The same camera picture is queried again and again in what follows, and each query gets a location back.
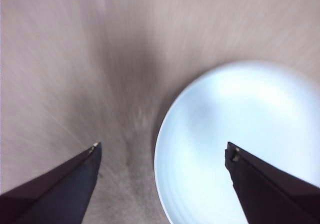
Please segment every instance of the beige surface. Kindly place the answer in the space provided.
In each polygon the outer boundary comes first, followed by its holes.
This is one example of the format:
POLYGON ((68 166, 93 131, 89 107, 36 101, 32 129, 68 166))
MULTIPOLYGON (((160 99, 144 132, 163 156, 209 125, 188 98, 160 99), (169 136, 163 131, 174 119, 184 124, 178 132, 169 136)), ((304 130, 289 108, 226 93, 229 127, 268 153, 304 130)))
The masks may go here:
POLYGON ((85 224, 165 224, 161 120, 195 77, 240 59, 320 83, 320 0, 1 0, 1 190, 103 141, 85 224))

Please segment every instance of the white plate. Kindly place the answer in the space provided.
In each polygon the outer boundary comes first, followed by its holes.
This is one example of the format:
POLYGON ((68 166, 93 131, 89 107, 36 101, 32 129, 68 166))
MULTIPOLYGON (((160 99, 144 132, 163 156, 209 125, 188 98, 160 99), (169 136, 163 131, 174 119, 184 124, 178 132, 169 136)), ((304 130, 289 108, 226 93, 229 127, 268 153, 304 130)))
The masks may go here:
POLYGON ((231 141, 320 186, 320 95, 305 79, 261 61, 235 62, 198 78, 168 111, 154 171, 172 224, 244 224, 225 168, 231 141))

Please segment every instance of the white bowl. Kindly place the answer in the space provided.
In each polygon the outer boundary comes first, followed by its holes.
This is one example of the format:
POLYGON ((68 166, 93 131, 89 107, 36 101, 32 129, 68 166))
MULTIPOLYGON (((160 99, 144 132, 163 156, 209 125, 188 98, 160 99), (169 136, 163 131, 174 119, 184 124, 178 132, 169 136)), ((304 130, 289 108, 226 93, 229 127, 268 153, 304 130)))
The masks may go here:
POLYGON ((247 223, 225 168, 231 141, 320 186, 320 94, 262 61, 213 69, 168 111, 155 148, 155 181, 171 224, 247 223))

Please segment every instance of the wooden table surface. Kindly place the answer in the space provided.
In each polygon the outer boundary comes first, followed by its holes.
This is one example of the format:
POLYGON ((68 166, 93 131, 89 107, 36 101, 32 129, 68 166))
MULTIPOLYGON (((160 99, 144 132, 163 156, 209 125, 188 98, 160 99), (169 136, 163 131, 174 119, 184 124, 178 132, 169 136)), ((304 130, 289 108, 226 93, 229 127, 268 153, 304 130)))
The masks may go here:
POLYGON ((1 191, 102 141, 83 223, 168 223, 161 121, 194 78, 244 59, 320 83, 320 0, 1 0, 1 191))

